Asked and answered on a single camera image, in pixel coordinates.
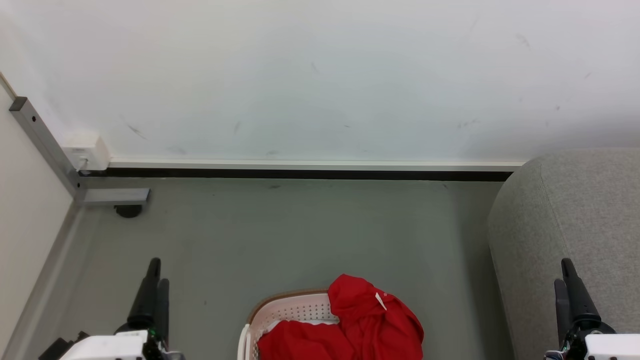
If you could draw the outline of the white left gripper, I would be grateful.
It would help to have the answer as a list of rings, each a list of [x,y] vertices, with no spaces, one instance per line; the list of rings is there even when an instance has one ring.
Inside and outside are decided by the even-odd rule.
[[[59,359],[185,360],[185,354],[168,347],[170,282],[160,278],[161,269],[162,261],[157,257],[151,259],[126,319],[131,330],[85,337],[74,342]]]

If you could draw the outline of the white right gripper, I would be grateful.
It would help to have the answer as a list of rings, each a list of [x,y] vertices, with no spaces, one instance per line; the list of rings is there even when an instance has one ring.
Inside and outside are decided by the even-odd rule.
[[[549,350],[545,360],[638,360],[640,335],[615,333],[599,314],[571,259],[561,260],[562,279],[554,280],[555,314],[560,350]],[[582,328],[578,323],[600,322]]]

